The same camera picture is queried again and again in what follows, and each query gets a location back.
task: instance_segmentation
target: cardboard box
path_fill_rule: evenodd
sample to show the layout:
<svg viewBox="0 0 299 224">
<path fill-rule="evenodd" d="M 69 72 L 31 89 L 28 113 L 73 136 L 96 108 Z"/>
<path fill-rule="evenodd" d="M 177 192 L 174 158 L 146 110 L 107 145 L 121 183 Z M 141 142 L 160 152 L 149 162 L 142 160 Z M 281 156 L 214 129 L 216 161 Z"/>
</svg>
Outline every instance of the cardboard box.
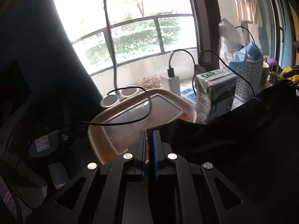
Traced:
<svg viewBox="0 0 299 224">
<path fill-rule="evenodd" d="M 238 77 L 223 69 L 196 75 L 197 112 L 207 116 L 207 122 L 231 111 Z"/>
</svg>

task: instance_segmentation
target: black cloth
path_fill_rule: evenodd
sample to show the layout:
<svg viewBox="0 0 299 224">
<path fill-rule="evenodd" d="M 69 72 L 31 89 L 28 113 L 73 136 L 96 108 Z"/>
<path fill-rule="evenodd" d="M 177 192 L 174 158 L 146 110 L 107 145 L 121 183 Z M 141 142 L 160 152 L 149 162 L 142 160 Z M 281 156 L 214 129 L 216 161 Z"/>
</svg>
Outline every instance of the black cloth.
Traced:
<svg viewBox="0 0 299 224">
<path fill-rule="evenodd" d="M 159 130 L 174 153 L 195 164 L 211 162 L 273 223 L 291 223 L 299 207 L 299 97 L 288 82 L 209 125 L 176 120 L 148 136 Z"/>
</svg>

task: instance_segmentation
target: triangular cutout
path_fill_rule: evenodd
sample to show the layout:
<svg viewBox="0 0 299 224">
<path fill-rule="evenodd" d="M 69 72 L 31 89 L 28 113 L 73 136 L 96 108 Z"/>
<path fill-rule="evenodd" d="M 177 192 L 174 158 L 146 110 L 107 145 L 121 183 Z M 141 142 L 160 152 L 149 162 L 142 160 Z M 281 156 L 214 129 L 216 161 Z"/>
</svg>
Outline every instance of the triangular cutout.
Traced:
<svg viewBox="0 0 299 224">
<path fill-rule="evenodd" d="M 230 209 L 241 204 L 241 200 L 219 178 L 215 178 L 215 184 L 223 201 L 225 209 Z"/>
<path fill-rule="evenodd" d="M 86 178 L 80 178 L 57 199 L 57 204 L 72 210 L 75 207 L 75 204 L 77 202 L 79 194 L 81 193 L 85 181 Z"/>
</svg>

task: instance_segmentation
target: white power adapter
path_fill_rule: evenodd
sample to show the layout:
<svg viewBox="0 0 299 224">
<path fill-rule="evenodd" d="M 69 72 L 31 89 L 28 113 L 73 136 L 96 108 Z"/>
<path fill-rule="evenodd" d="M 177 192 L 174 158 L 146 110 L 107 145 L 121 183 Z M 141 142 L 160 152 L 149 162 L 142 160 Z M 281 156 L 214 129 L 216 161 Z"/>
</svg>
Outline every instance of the white power adapter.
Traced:
<svg viewBox="0 0 299 224">
<path fill-rule="evenodd" d="M 160 81 L 162 88 L 181 96 L 180 92 L 180 79 L 178 76 L 169 77 L 168 72 L 160 74 Z"/>
</svg>

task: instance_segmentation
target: green label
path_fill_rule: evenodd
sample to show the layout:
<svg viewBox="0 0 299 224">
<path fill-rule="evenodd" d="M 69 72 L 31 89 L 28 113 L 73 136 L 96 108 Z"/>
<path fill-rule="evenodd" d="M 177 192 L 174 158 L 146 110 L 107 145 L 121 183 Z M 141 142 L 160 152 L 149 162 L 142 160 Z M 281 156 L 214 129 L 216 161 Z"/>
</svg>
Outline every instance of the green label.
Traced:
<svg viewBox="0 0 299 224">
<path fill-rule="evenodd" d="M 210 77 L 210 76 L 213 76 L 213 75 L 216 75 L 216 73 L 214 73 L 212 71 L 209 71 L 206 74 L 202 74 L 201 76 L 207 78 L 207 77 Z"/>
</svg>

